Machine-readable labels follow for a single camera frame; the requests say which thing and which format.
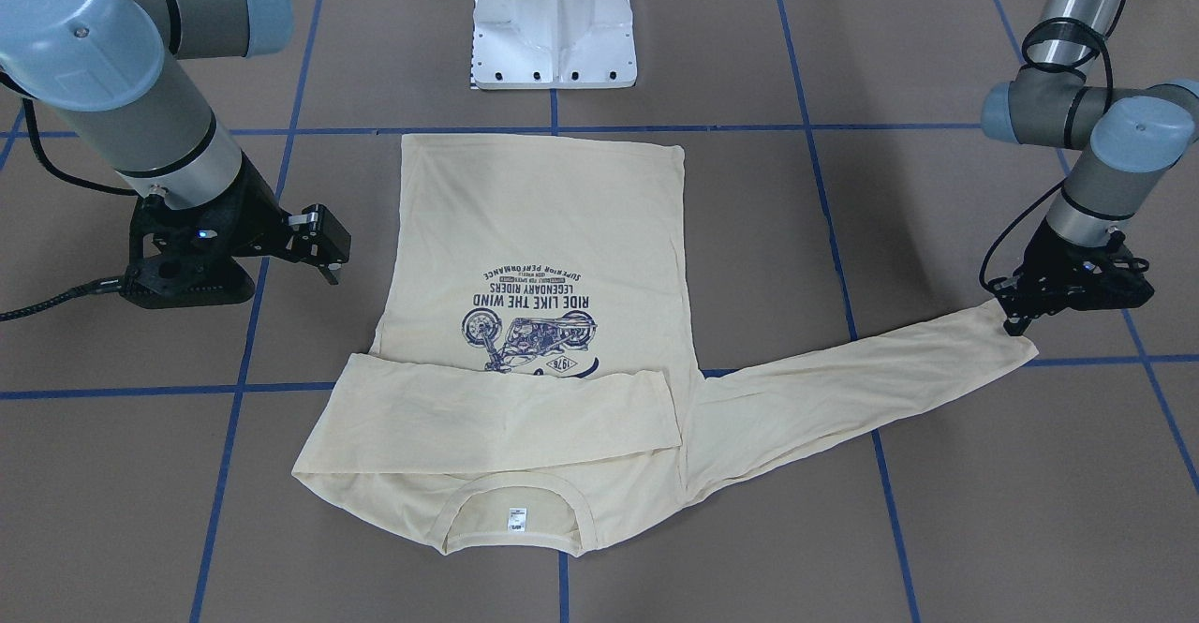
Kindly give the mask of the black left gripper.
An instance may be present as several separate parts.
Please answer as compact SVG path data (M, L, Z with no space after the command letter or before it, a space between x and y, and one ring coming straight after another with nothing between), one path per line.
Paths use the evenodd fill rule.
M1024 335L1034 319L1058 312L1125 310L1151 300L1147 260L1138 259L1114 230L1096 247L1071 244L1052 229L1037 229L1023 264L993 280L1008 335Z

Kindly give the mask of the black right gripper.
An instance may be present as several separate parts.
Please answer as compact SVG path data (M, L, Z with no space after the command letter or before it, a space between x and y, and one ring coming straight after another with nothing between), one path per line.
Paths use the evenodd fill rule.
M231 187L201 206L171 210L157 193L137 201L120 294L146 310L236 306L257 294L237 259L302 261L339 285L350 252L350 232L325 205L284 212L245 158Z

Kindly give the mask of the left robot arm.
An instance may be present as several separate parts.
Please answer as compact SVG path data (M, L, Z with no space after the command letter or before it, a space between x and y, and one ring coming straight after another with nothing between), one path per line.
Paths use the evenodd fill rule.
M1058 312L1126 310L1153 295L1147 261L1125 231L1162 175L1195 144L1195 81L1147 89L1113 84L1108 48L1125 0L1046 0L1022 42L1013 81L986 97L981 123L998 141L1074 150L1073 170L1048 192L1019 268L982 280L1023 335Z

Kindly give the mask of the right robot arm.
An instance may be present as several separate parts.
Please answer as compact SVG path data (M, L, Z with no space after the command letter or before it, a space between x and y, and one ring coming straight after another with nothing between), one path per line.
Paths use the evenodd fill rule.
M288 213L181 67L183 59L282 52L291 0L4 0L4 86L22 97L34 155L47 158L35 103L56 113L135 196L122 274L82 283L4 320L116 291L146 310L231 306L257 285L240 258L317 267L329 283L351 236L326 206Z

